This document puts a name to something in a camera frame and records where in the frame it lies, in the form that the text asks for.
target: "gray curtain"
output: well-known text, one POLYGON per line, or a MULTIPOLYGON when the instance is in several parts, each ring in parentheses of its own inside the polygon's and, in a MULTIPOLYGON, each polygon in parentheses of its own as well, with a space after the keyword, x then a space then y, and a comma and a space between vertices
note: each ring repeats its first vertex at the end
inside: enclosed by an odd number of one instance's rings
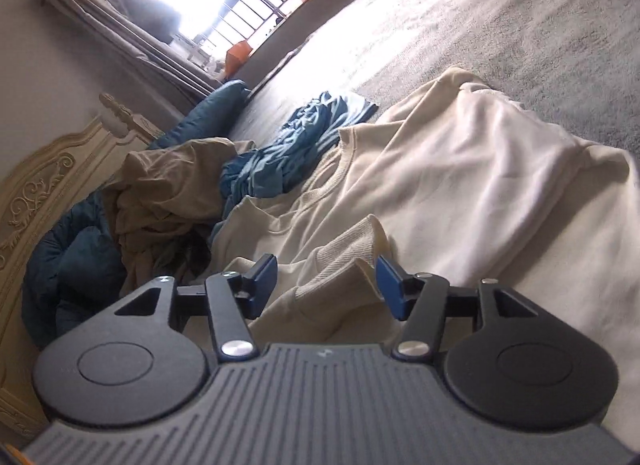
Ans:
POLYGON ((214 77, 181 57, 103 0, 45 0, 108 42, 147 83, 187 114, 216 88, 214 77), (174 91, 166 91, 170 84, 174 91))

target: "dark blue comforter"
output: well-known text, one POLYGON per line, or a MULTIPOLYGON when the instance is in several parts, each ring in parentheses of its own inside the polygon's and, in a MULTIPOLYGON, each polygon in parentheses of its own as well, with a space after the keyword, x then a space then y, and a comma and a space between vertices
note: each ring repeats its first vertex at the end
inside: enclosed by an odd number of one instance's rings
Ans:
MULTIPOLYGON (((228 135, 248 95, 240 80, 225 84, 149 149, 228 135)), ((22 283, 22 321, 43 348, 116 301, 125 278, 101 193, 94 191, 71 207, 31 254, 22 283)))

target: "black clamp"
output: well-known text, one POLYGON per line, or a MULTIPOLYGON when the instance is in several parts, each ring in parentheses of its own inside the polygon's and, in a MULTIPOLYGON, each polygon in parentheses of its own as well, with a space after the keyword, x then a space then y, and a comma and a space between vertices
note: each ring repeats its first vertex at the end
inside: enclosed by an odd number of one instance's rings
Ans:
POLYGON ((446 318, 474 320, 474 333, 438 361, 447 387, 479 415, 527 431, 602 421, 618 387, 613 359, 526 297, 495 279, 472 289, 409 275, 384 257, 376 279, 392 314, 406 320, 392 349, 398 360, 432 363, 446 318))
POLYGON ((219 363, 259 355, 244 318, 257 318, 276 284, 278 265, 263 256, 244 275, 176 287, 156 277, 75 330, 38 358, 34 389, 47 414, 88 427, 126 427, 162 418, 188 403, 219 363), (216 355, 180 331, 206 315, 216 355))

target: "ornate headboard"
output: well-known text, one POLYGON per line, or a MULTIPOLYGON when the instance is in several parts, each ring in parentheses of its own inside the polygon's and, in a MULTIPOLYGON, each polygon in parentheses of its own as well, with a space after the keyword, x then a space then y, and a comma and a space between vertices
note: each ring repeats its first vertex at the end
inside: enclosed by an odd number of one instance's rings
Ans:
POLYGON ((99 118, 84 131, 38 149, 5 178, 0 188, 0 422, 26 438, 46 423, 31 386, 38 355, 20 318, 20 286, 39 239, 72 205, 121 166, 130 151, 143 150, 162 134, 112 96, 100 101, 127 125, 116 138, 99 118))

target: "black circular pad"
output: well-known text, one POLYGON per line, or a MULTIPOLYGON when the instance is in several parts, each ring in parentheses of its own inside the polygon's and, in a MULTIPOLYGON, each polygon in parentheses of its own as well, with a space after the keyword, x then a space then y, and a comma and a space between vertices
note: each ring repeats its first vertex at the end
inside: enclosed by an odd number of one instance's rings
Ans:
POLYGON ((49 415, 117 428, 176 411, 208 374, 200 348, 166 320, 103 311, 41 353, 33 385, 49 415))
POLYGON ((449 350, 443 368, 466 406, 526 431, 600 421, 618 387, 609 354, 546 312, 486 324, 449 350))
POLYGON ((546 344, 516 344, 498 355, 498 369, 524 385, 559 384, 573 365, 564 351, 546 344))
POLYGON ((109 342, 86 350, 78 361, 80 374, 98 385, 124 385, 142 378, 154 356, 130 342, 109 342))

